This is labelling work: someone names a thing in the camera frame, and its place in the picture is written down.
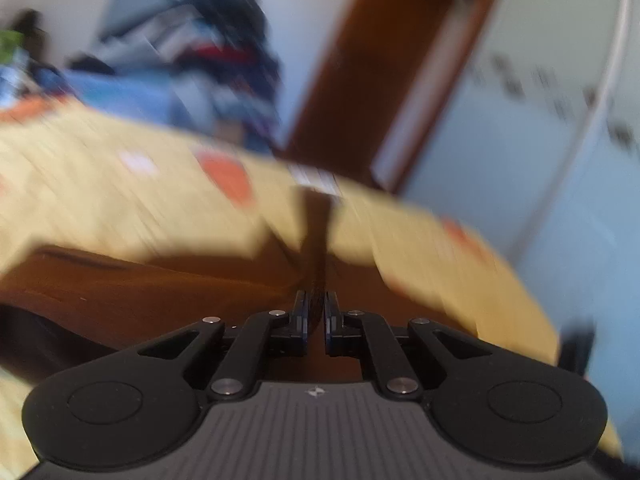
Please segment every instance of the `brown wood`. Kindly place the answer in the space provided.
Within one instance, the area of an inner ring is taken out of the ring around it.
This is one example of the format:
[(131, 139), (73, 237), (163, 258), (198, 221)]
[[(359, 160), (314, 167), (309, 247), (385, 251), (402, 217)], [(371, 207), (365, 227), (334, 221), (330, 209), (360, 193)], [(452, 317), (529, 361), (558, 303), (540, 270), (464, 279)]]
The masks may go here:
[(394, 194), (402, 192), (404, 186), (407, 184), (408, 178), (411, 175), (418, 158), (424, 151), (425, 143), (430, 140), (434, 134), (434, 130), (446, 109), (447, 102), (451, 98), (456, 84), (460, 79), (460, 75), (465, 68), (466, 62), (469, 56), (473, 52), (478, 37), (482, 32), (482, 28), (487, 20), (489, 12), (491, 11), (495, 0), (476, 0), (472, 15), (469, 20), (468, 29), (465, 35), (465, 41), (463, 42), (463, 48), (460, 49), (458, 60), (454, 64), (454, 69), (450, 74), (450, 77), (446, 84), (443, 85), (442, 91), (439, 96), (436, 97), (437, 105), (433, 107), (433, 112), (426, 118), (424, 123), (424, 133), (418, 137), (414, 146), (409, 150), (409, 156), (404, 163), (403, 170), (394, 182), (391, 191)]
[(356, 0), (284, 155), (367, 180), (452, 1)]

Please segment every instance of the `yellow bedspread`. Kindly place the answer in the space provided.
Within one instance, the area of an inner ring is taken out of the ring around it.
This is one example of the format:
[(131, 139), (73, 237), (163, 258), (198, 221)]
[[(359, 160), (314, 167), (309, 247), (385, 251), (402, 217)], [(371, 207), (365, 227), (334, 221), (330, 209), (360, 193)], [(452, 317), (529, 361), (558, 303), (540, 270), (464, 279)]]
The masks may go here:
[[(253, 205), (236, 206), (207, 177), (194, 156), (203, 149), (241, 161)], [(332, 252), (375, 262), (390, 286), (442, 308), (486, 341), (555, 361), (553, 327), (508, 264), (478, 236), (466, 232), (483, 257), (456, 243), (426, 211), (346, 180), (338, 186)], [(269, 228), (298, 247), (304, 229), (298, 189), (276, 160), (70, 105), (0, 129), (0, 273), (42, 243), (131, 261), (186, 251), (251, 256)], [(0, 372), (2, 480), (35, 462), (20, 424), (28, 391)], [(618, 450), (611, 428), (603, 444)]]

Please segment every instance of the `wooden door frame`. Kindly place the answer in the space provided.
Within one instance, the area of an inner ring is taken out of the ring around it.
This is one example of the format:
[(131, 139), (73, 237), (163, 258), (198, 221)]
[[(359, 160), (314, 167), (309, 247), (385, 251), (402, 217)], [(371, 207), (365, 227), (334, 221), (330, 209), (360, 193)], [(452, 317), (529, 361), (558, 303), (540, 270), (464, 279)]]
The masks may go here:
[[(357, 13), (357, 11), (360, 10), (362, 6), (366, 4), (365, 3), (366, 1), (367, 0), (352, 0), (349, 6), (349, 9), (346, 11), (346, 14), (342, 19), (341, 25), (339, 26), (340, 32), (335, 36), (331, 46), (329, 47), (327, 52), (324, 54), (324, 61), (322, 62), (319, 71), (316, 73), (315, 79), (310, 87), (310, 92), (308, 92), (306, 96), (306, 102), (302, 110), (300, 110), (300, 112), (298, 113), (296, 122), (294, 123), (294, 126), (290, 131), (289, 139), (287, 139), (286, 145), (281, 150), (277, 150), (275, 152), (276, 156), (284, 158), (285, 160), (292, 160), (294, 162), (302, 160), (302, 157), (300, 156), (300, 152), (297, 146), (298, 140), (300, 138), (300, 125), (305, 124), (306, 118), (308, 117), (308, 115), (314, 113), (314, 107), (316, 106), (317, 102), (321, 102), (325, 98), (325, 94), (327, 94), (326, 92), (327, 79), (331, 77), (331, 73), (333, 72), (333, 69), (329, 67), (332, 56), (345, 44), (348, 44), (350, 42), (350, 38), (353, 37), (353, 31), (352, 31), (353, 22), (354, 20), (357, 20), (361, 17), (361, 13)], [(444, 5), (440, 6), (443, 9), (443, 17), (439, 21), (439, 25), (437, 25), (434, 28), (434, 37), (431, 38), (430, 44), (428, 44), (426, 46), (426, 49), (420, 53), (419, 55), (420, 59), (416, 59), (415, 64), (410, 69), (412, 73), (412, 80), (410, 81), (409, 87), (406, 89), (406, 92), (403, 93), (402, 95), (399, 95), (399, 99), (397, 102), (398, 106), (395, 110), (396, 114), (400, 111), (402, 107), (402, 103), (404, 102), (404, 99), (409, 94), (411, 85), (415, 83), (415, 78), (417, 76), (418, 69), (420, 68), (421, 64), (424, 62), (424, 56), (428, 53), (428, 50), (433, 46), (433, 42), (437, 37), (437, 33), (442, 27), (442, 22), (444, 22), (446, 12), (450, 10), (453, 4), (454, 4), (454, 0), (447, 0), (446, 9), (444, 8)], [(373, 164), (373, 161), (375, 160), (377, 152), (382, 147), (383, 142), (384, 142), (384, 137), (380, 141), (379, 145), (375, 147), (376, 152), (372, 154), (370, 160), (363, 166), (364, 174), (361, 176), (362, 180), (357, 178), (357, 180), (360, 181), (361, 183), (377, 187), (375, 180), (370, 174), (370, 168)]]
[(433, 137), (436, 126), (442, 118), (447, 104), (460, 80), (460, 76), (465, 69), (466, 62), (476, 47), (478, 38), (484, 29), (484, 24), (494, 6), (494, 2), (495, 0), (475, 0), (463, 39), (463, 47), (460, 49), (449, 78), (435, 98), (436, 105), (433, 107), (433, 111), (428, 114), (424, 120), (422, 133), (414, 140), (412, 147), (408, 150), (408, 156), (402, 165), (402, 170), (391, 186), (391, 193), (402, 193), (418, 162), (418, 158), (424, 151), (425, 144)]

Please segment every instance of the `pile of clothes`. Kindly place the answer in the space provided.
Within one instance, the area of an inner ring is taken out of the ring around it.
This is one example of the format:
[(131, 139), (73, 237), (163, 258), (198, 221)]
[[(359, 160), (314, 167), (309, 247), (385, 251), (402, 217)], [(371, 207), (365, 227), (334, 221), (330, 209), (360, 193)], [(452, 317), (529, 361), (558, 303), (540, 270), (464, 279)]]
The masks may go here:
[(123, 80), (169, 86), (171, 126), (211, 135), (219, 121), (238, 121), (268, 137), (278, 123), (280, 63), (266, 31), (257, 0), (175, 0), (103, 34), (71, 63), (66, 82), (103, 88), (117, 76), (121, 95)]

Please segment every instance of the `small logo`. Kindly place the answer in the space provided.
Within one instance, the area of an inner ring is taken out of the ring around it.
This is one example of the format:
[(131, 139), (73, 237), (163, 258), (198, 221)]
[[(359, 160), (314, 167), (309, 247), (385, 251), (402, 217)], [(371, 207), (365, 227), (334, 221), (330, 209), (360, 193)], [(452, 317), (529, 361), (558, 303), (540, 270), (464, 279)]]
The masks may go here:
[(316, 386), (315, 388), (307, 390), (306, 393), (317, 399), (318, 397), (322, 397), (326, 393), (326, 390), (324, 390), (320, 386)]

